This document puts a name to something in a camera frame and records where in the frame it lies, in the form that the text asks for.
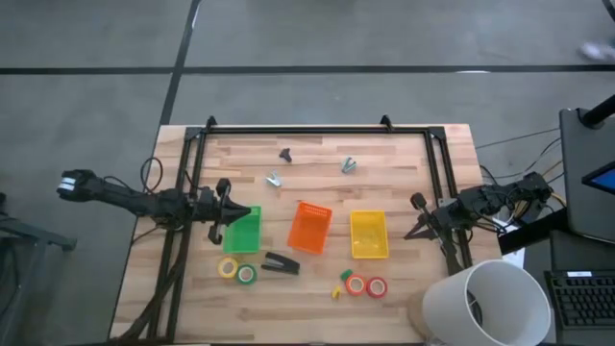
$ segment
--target white cylinder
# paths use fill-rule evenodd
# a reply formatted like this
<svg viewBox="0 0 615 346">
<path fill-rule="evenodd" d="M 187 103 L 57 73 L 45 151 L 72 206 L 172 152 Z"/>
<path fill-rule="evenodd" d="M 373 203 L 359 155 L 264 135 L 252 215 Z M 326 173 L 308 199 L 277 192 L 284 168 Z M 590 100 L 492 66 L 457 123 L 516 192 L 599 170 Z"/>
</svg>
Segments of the white cylinder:
<svg viewBox="0 0 615 346">
<path fill-rule="evenodd" d="M 476 297 L 482 326 L 472 316 Z M 551 326 L 551 309 L 538 282 L 503 260 L 487 260 L 432 285 L 423 298 L 431 332 L 455 346 L 533 346 Z"/>
</svg>

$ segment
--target cable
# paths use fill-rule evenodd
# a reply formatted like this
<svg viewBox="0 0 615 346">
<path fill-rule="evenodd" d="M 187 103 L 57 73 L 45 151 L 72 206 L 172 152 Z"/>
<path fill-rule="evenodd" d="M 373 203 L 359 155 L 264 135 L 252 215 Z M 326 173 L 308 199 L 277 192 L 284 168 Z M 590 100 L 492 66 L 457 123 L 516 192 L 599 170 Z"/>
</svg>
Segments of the cable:
<svg viewBox="0 0 615 346">
<path fill-rule="evenodd" d="M 550 183 L 552 183 L 552 182 L 556 181 L 557 179 L 559 179 L 559 178 L 561 178 L 561 177 L 563 177 L 563 176 L 564 176 L 564 172 L 561 172 L 561 174 L 560 174 L 560 175 L 558 175 L 557 177 L 555 177 L 555 178 L 553 178 L 553 179 L 549 180 L 549 181 L 547 182 L 547 184 L 550 184 Z"/>
<path fill-rule="evenodd" d="M 515 174 L 508 174 L 508 175 L 503 175 L 503 176 L 495 176 L 494 178 L 497 179 L 504 179 L 504 178 L 513 178 L 513 177 L 517 177 L 520 176 L 524 173 L 526 173 L 527 171 L 529 171 L 532 167 L 534 167 L 539 161 L 540 159 L 542 159 L 545 154 L 547 154 L 547 151 L 549 151 L 549 148 L 552 147 L 552 145 L 556 144 L 558 141 L 560 141 L 560 138 L 556 138 L 554 139 L 551 143 L 549 143 L 545 149 L 543 149 L 543 151 L 540 153 L 540 155 L 538 156 L 538 158 L 536 160 L 534 160 L 534 162 L 531 163 L 530 166 L 528 166 L 528 168 L 524 169 L 523 171 L 519 172 L 519 173 L 515 173 Z"/>
<path fill-rule="evenodd" d="M 487 167 L 483 166 L 482 164 L 480 165 L 480 169 L 482 169 L 483 171 L 485 171 L 487 173 L 487 175 L 489 176 L 489 178 L 493 181 L 493 183 L 495 183 L 496 185 L 498 185 L 498 181 L 496 180 L 496 178 L 493 176 L 493 174 L 491 174 L 491 172 L 487 169 Z"/>
<path fill-rule="evenodd" d="M 559 202 L 559 204 L 562 207 L 566 208 L 566 200 L 562 196 L 558 195 L 555 192 L 552 192 L 551 193 L 551 197 L 553 197 L 557 202 Z"/>
<path fill-rule="evenodd" d="M 135 245 L 135 243 L 136 243 L 139 239 L 143 238 L 144 236 L 146 236 L 146 235 L 150 234 L 151 232 L 153 232 L 153 231 L 155 231 L 155 230 L 157 230 L 157 229 L 159 229 L 159 228 L 160 228 L 160 226 L 156 226 L 156 227 L 154 227 L 153 229 L 151 229 L 151 230 L 147 231 L 146 233 L 144 233 L 144 234 L 142 234 L 142 235 L 139 235 L 138 237 L 136 237 L 135 239 L 133 239 L 133 241 L 131 241 L 131 246 Z"/>
<path fill-rule="evenodd" d="M 200 189 L 200 190 L 208 188 L 208 186 L 195 186 L 194 183 L 192 182 L 192 179 L 190 179 L 190 175 L 188 174 L 188 171 L 184 170 L 184 173 L 185 173 L 185 178 L 188 180 L 188 183 L 190 184 L 190 186 L 196 187 L 196 189 Z"/>
<path fill-rule="evenodd" d="M 13 271 L 14 280 L 15 280 L 15 289 L 12 291 L 11 298 L 9 298 L 9 302 L 2 308 L 2 311 L 0 311 L 0 321 L 4 319 L 5 314 L 11 307 L 12 302 L 15 299 L 15 296 L 17 295 L 17 291 L 19 290 L 21 286 L 21 284 L 19 283 L 19 270 L 17 268 L 17 253 L 15 251 L 14 244 L 11 244 L 11 246 L 9 247 L 9 251 L 11 251 L 12 253 L 12 271 Z"/>
<path fill-rule="evenodd" d="M 145 166 L 147 165 L 147 163 L 150 162 L 150 161 L 156 161 L 158 163 L 158 165 L 160 166 L 160 176 L 158 177 L 158 181 L 156 182 L 156 184 L 152 188 L 147 186 L 147 183 L 145 182 L 145 178 L 143 176 L 143 170 L 144 170 Z M 162 167 L 162 162 L 158 158 L 156 158 L 156 157 L 150 157 L 150 158 L 148 158 L 147 160 L 145 160 L 143 162 L 139 172 L 140 172 L 140 174 L 139 174 L 140 177 L 139 178 L 141 180 L 141 184 L 143 185 L 143 188 L 145 189 L 147 194 L 155 194 L 156 192 L 154 192 L 154 190 L 160 185 L 160 182 L 162 182 L 162 175 L 164 173 L 164 167 Z M 135 190 L 134 188 L 130 187 L 124 181 L 122 181 L 121 179 L 119 179 L 119 178 L 117 178 L 115 176 L 105 176 L 105 177 L 103 177 L 103 182 L 106 182 L 108 180 L 114 180 L 114 181 L 120 183 L 124 187 L 128 188 L 131 191 L 131 193 L 136 193 L 136 194 L 140 194 L 141 193 L 141 192 Z"/>
<path fill-rule="evenodd" d="M 478 227 L 478 228 L 480 228 L 480 229 L 483 229 L 483 230 L 489 231 L 489 232 L 493 232 L 493 233 L 495 233 L 495 234 L 497 234 L 497 233 L 498 233 L 498 231 L 497 231 L 497 230 L 495 230 L 495 229 L 493 229 L 493 228 L 489 228 L 489 226 L 491 226 L 491 224 L 483 224 L 483 223 L 480 223 L 480 222 L 475 222 L 475 223 L 474 223 L 474 226 L 475 226 L 475 227 Z"/>
<path fill-rule="evenodd" d="M 145 182 L 145 177 L 143 175 L 143 169 L 145 169 L 145 166 L 147 165 L 147 163 L 149 163 L 151 161 L 156 161 L 158 163 L 158 166 L 160 167 L 160 175 L 158 176 L 158 181 L 154 184 L 154 187 L 152 187 L 152 188 L 147 186 L 147 182 Z M 158 188 L 158 186 L 160 185 L 160 182 L 162 182 L 162 175 L 164 175 L 164 167 L 162 167 L 162 162 L 157 157 L 150 157 L 149 159 L 144 161 L 143 164 L 141 165 L 141 169 L 139 171 L 139 178 L 141 179 L 141 183 L 143 184 L 143 188 L 145 188 L 145 190 L 149 194 L 154 194 L 155 193 L 154 190 L 156 188 Z"/>
<path fill-rule="evenodd" d="M 470 232 L 470 236 L 468 236 L 468 244 L 470 243 L 470 241 L 472 241 L 472 238 L 474 238 L 474 231 L 472 231 L 472 229 L 464 229 L 464 231 L 469 231 Z M 453 242 L 454 245 L 459 245 L 459 242 L 455 240 L 454 237 L 451 236 L 451 241 Z"/>
<path fill-rule="evenodd" d="M 114 177 L 114 176 L 105 176 L 105 177 L 103 177 L 103 182 L 106 182 L 108 180 L 115 180 L 116 182 L 120 183 L 124 187 L 128 188 L 131 192 L 138 193 L 137 190 L 133 189 L 132 187 L 130 187 L 128 184 L 124 183 L 124 181 L 122 181 L 121 179 L 119 179 L 117 177 Z"/>
<path fill-rule="evenodd" d="M 506 234 L 507 233 L 506 228 L 508 228 L 508 226 L 512 225 L 513 222 L 515 221 L 514 214 L 515 214 L 515 210 L 516 210 L 516 205 L 514 204 L 514 201 L 512 200 L 512 198 L 510 197 L 510 194 L 512 192 L 514 192 L 514 191 L 517 191 L 517 190 L 521 190 L 521 188 L 517 187 L 517 188 L 511 190 L 510 192 L 508 192 L 507 194 L 503 193 L 503 192 L 500 192 L 500 191 L 487 191 L 487 192 L 485 192 L 485 193 L 493 193 L 493 194 L 503 195 L 511 203 L 512 207 L 509 204 L 506 204 L 506 207 L 508 208 L 508 210 L 510 210 L 511 217 L 508 219 L 508 221 L 505 222 L 504 226 L 502 226 L 502 225 L 498 224 L 497 222 L 489 219 L 489 216 L 480 213 L 476 209 L 475 204 L 478 201 L 478 199 L 476 199 L 476 200 L 471 202 L 472 210 L 473 210 L 473 212 L 476 215 L 479 216 L 479 218 L 485 220 L 490 225 L 494 226 L 494 228 L 496 229 L 496 234 L 498 234 L 498 235 L 499 234 Z"/>
<path fill-rule="evenodd" d="M 545 173 L 542 174 L 542 176 L 546 176 L 547 174 L 551 173 L 552 170 L 554 170 L 560 163 L 562 163 L 562 160 L 556 162 L 554 165 L 552 165 L 551 167 L 549 167 L 549 169 L 547 169 L 545 171 Z"/>
<path fill-rule="evenodd" d="M 489 147 L 489 146 L 492 146 L 492 145 L 507 143 L 509 141 L 523 139 L 523 138 L 527 138 L 527 137 L 530 137 L 530 136 L 537 136 L 537 135 L 547 134 L 547 133 L 550 133 L 550 132 L 553 132 L 553 131 L 557 131 L 557 130 L 559 130 L 558 127 L 554 128 L 554 129 L 550 129 L 550 130 L 539 131 L 537 133 L 532 133 L 532 134 L 528 134 L 528 135 L 516 136 L 516 137 L 513 137 L 513 138 L 509 138 L 509 139 L 499 140 L 499 141 L 496 141 L 496 142 L 493 142 L 493 143 L 482 144 L 482 145 L 479 145 L 476 149 L 479 150 L 479 149 L 486 148 L 486 147 Z"/>
</svg>

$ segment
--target green tape roll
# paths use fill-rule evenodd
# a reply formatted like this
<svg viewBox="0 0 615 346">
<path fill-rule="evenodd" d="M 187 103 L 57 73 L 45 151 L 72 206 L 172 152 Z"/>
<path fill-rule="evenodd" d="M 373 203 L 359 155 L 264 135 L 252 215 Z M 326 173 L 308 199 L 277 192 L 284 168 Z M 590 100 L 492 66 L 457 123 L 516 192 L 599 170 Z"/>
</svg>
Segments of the green tape roll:
<svg viewBox="0 0 615 346">
<path fill-rule="evenodd" d="M 240 284 L 253 284 L 257 280 L 257 269 L 251 264 L 241 264 L 235 277 Z"/>
</svg>

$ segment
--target black cable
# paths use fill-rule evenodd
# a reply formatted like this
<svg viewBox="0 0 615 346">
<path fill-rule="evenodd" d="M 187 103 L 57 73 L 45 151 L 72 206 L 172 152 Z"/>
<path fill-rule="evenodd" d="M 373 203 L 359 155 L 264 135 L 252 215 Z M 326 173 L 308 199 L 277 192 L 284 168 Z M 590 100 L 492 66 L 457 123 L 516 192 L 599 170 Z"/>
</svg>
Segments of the black cable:
<svg viewBox="0 0 615 346">
<path fill-rule="evenodd" d="M 196 186 L 196 185 L 194 185 L 194 183 L 192 182 L 192 179 L 190 179 L 190 175 L 188 174 L 188 171 L 184 170 L 184 173 L 185 173 L 185 178 L 188 180 L 188 183 L 190 184 L 190 186 L 195 187 L 196 189 L 200 189 L 200 190 L 209 188 L 208 186 Z"/>
<path fill-rule="evenodd" d="M 160 166 L 160 176 L 158 177 L 158 181 L 156 182 L 156 184 L 152 188 L 150 188 L 147 185 L 147 182 L 145 182 L 145 177 L 143 175 L 143 171 L 145 169 L 145 166 L 147 166 L 147 163 L 150 162 L 150 161 L 156 161 L 158 163 L 158 165 Z M 147 160 L 145 160 L 143 162 L 139 172 L 140 172 L 139 178 L 141 180 L 141 184 L 143 185 L 143 188 L 145 189 L 145 191 L 148 194 L 155 194 L 156 192 L 154 192 L 154 190 L 160 185 L 160 182 L 162 182 L 162 174 L 164 173 L 164 167 L 162 167 L 162 162 L 158 158 L 156 158 L 156 157 L 151 157 L 151 158 L 149 158 L 149 159 L 147 159 Z M 134 188 L 130 187 L 124 181 L 122 181 L 121 179 L 119 179 L 119 178 L 117 178 L 115 176 L 105 176 L 105 177 L 103 177 L 103 182 L 106 182 L 108 180 L 114 180 L 114 181 L 120 183 L 124 187 L 128 188 L 131 191 L 131 193 L 134 193 L 134 194 L 137 194 L 137 195 L 141 193 L 141 192 L 135 190 Z"/>
<path fill-rule="evenodd" d="M 549 143 L 545 149 L 543 149 L 543 151 L 540 153 L 540 155 L 538 156 L 538 158 L 531 163 L 531 165 L 524 169 L 523 171 L 519 172 L 519 173 L 515 173 L 515 174 L 508 174 L 508 175 L 503 175 L 503 176 L 496 176 L 494 178 L 498 178 L 498 179 L 504 179 L 504 178 L 513 178 L 513 177 L 517 177 L 521 174 L 524 174 L 525 172 L 529 171 L 532 167 L 534 167 L 539 161 L 540 159 L 542 159 L 542 157 L 545 155 L 545 153 L 547 153 L 547 151 L 549 150 L 549 148 L 551 148 L 554 144 L 556 144 L 558 141 L 560 141 L 561 138 L 558 137 L 556 139 L 554 139 L 551 143 Z"/>
<path fill-rule="evenodd" d="M 489 232 L 493 232 L 494 234 L 498 234 L 499 232 L 497 230 L 494 230 L 492 228 L 489 228 L 489 226 L 491 226 L 492 224 L 481 224 L 480 222 L 475 222 L 474 226 L 478 227 L 480 229 L 489 231 Z"/>
<path fill-rule="evenodd" d="M 17 291 L 20 288 L 19 269 L 17 268 L 17 252 L 15 251 L 15 245 L 14 244 L 11 244 L 11 246 L 9 247 L 9 251 L 11 251 L 11 253 L 12 253 L 12 270 L 13 270 L 13 275 L 14 275 L 14 280 L 15 280 L 15 282 L 14 282 L 15 289 L 12 291 L 11 298 L 9 299 L 9 302 L 2 308 L 2 311 L 0 311 L 0 321 L 2 321 L 4 319 L 5 314 L 7 313 L 9 308 L 11 307 L 12 302 L 15 299 L 15 296 L 17 295 Z"/>
<path fill-rule="evenodd" d="M 559 179 L 559 178 L 561 178 L 561 177 L 563 177 L 563 176 L 564 176 L 564 172 L 561 172 L 561 174 L 560 174 L 560 175 L 558 175 L 557 177 L 555 177 L 555 178 L 553 178 L 553 179 L 549 180 L 549 181 L 547 182 L 547 184 L 550 184 L 550 183 L 552 183 L 552 182 L 556 181 L 557 179 Z"/>
<path fill-rule="evenodd" d="M 157 230 L 157 229 L 159 229 L 159 228 L 160 228 L 160 226 L 156 226 L 156 227 L 154 227 L 153 229 L 151 229 L 151 230 L 147 231 L 146 233 L 144 233 L 144 234 L 142 234 L 142 235 L 139 235 L 138 237 L 136 237 L 135 239 L 133 239 L 133 241 L 131 241 L 131 246 L 135 245 L 135 243 L 136 243 L 139 239 L 143 238 L 144 236 L 146 236 L 146 235 L 150 234 L 151 232 L 153 232 L 153 231 L 155 231 L 155 230 Z"/>
<path fill-rule="evenodd" d="M 472 241 L 472 238 L 474 237 L 474 231 L 471 228 L 470 229 L 465 229 L 464 231 L 470 232 L 470 236 L 468 236 L 468 244 L 469 244 L 470 241 Z M 456 241 L 453 236 L 451 236 L 451 241 L 453 242 L 454 245 L 460 245 L 459 242 Z"/>
<path fill-rule="evenodd" d="M 528 135 L 516 136 L 516 137 L 513 137 L 513 138 L 509 138 L 509 139 L 504 139 L 504 140 L 499 140 L 499 141 L 492 142 L 492 143 L 482 144 L 482 145 L 477 146 L 476 149 L 479 150 L 479 149 L 486 148 L 486 147 L 489 147 L 489 146 L 492 146 L 492 145 L 507 143 L 509 141 L 523 139 L 523 138 L 527 138 L 527 137 L 530 137 L 530 136 L 537 136 L 537 135 L 547 134 L 547 133 L 550 133 L 550 132 L 553 132 L 553 131 L 557 131 L 557 130 L 559 130 L 559 128 L 554 128 L 554 129 L 545 130 L 545 131 L 539 131 L 537 133 L 532 133 L 532 134 L 528 134 Z"/>
<path fill-rule="evenodd" d="M 487 172 L 487 174 L 489 175 L 489 178 L 493 181 L 493 183 L 498 185 L 498 181 L 496 180 L 496 177 L 494 177 L 493 174 L 491 174 L 491 172 L 487 169 L 487 167 L 485 167 L 485 166 L 483 166 L 481 164 L 480 165 L 480 169 L 482 169 L 483 171 Z"/>
<path fill-rule="evenodd" d="M 145 181 L 145 176 L 143 175 L 143 170 L 147 166 L 147 163 L 149 163 L 151 161 L 156 161 L 158 163 L 159 167 L 160 167 L 160 175 L 158 176 L 158 181 L 154 184 L 154 187 L 152 187 L 152 188 L 150 188 L 147 185 L 147 182 Z M 164 167 L 162 167 L 162 162 L 157 157 L 151 157 L 151 158 L 147 159 L 146 161 L 144 161 L 143 164 L 141 165 L 141 169 L 139 170 L 139 178 L 141 179 L 141 183 L 143 184 L 143 188 L 145 188 L 145 190 L 149 194 L 155 194 L 156 193 L 156 192 L 154 192 L 154 190 L 160 185 L 160 182 L 162 182 L 162 176 L 163 175 L 164 175 Z"/>
<path fill-rule="evenodd" d="M 494 228 L 496 229 L 496 234 L 498 234 L 498 235 L 499 235 L 499 234 L 506 234 L 506 228 L 508 228 L 508 226 L 512 225 L 512 224 L 516 221 L 516 219 L 515 219 L 515 217 L 514 217 L 515 205 L 514 205 L 514 201 L 513 201 L 513 200 L 512 200 L 512 198 L 510 197 L 510 194 L 511 194 L 512 192 L 514 192 L 514 191 L 517 191 L 517 190 L 521 190 L 521 189 L 520 189 L 519 187 L 517 187 L 517 188 L 515 188 L 515 189 L 511 190 L 510 192 L 508 192 L 507 194 L 506 194 L 506 193 L 503 193 L 503 192 L 500 192 L 500 191 L 486 191 L 486 192 L 485 192 L 485 193 L 493 193 L 493 194 L 503 195 L 503 196 L 504 196 L 504 197 L 505 197 L 505 198 L 506 198 L 506 199 L 507 199 L 507 200 L 511 203 L 511 205 L 512 205 L 512 206 L 511 206 L 511 205 L 509 205 L 509 204 L 506 204 L 506 207 L 507 207 L 507 208 L 508 208 L 508 210 L 510 211 L 511 215 L 513 215 L 513 217 L 512 217 L 512 219 L 510 220 L 510 222 L 508 222 L 505 226 L 502 226 L 502 225 L 498 224 L 497 222 L 495 222 L 495 221 L 493 221 L 493 220 L 489 219 L 489 216 L 487 216 L 487 215 L 484 215 L 484 214 L 480 213 L 480 212 L 476 209 L 476 205 L 475 205 L 475 204 L 476 204 L 476 202 L 478 201 L 478 199 L 476 199 L 476 200 L 474 200 L 474 201 L 472 201 L 472 202 L 470 203 L 470 205 L 471 205 L 471 207 L 472 207 L 472 211 L 473 211 L 476 215 L 478 215 L 478 216 L 479 216 L 479 218 L 481 218 L 481 219 L 485 220 L 487 223 L 489 223 L 490 225 L 494 226 Z"/>
<path fill-rule="evenodd" d="M 105 177 L 103 177 L 103 182 L 106 182 L 107 180 L 115 180 L 116 182 L 120 183 L 124 187 L 128 188 L 131 192 L 138 193 L 137 190 L 133 189 L 132 187 L 130 187 L 128 184 L 124 183 L 124 181 L 122 181 L 121 179 L 119 179 L 117 177 L 114 177 L 114 176 L 105 176 Z"/>
<path fill-rule="evenodd" d="M 553 207 L 551 207 L 550 205 L 546 204 L 546 205 L 545 205 L 545 208 L 548 208 L 548 209 L 551 211 L 551 213 L 555 213 L 554 208 L 553 208 Z"/>
</svg>

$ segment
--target green bin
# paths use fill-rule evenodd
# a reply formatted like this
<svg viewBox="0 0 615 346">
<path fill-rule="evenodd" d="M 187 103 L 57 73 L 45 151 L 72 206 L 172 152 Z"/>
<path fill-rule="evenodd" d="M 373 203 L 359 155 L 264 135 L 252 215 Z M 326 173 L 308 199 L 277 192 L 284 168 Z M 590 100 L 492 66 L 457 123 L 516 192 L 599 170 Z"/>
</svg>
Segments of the green bin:
<svg viewBox="0 0 615 346">
<path fill-rule="evenodd" d="M 260 249 L 260 207 L 232 223 L 224 235 L 225 254 L 254 254 Z"/>
</svg>

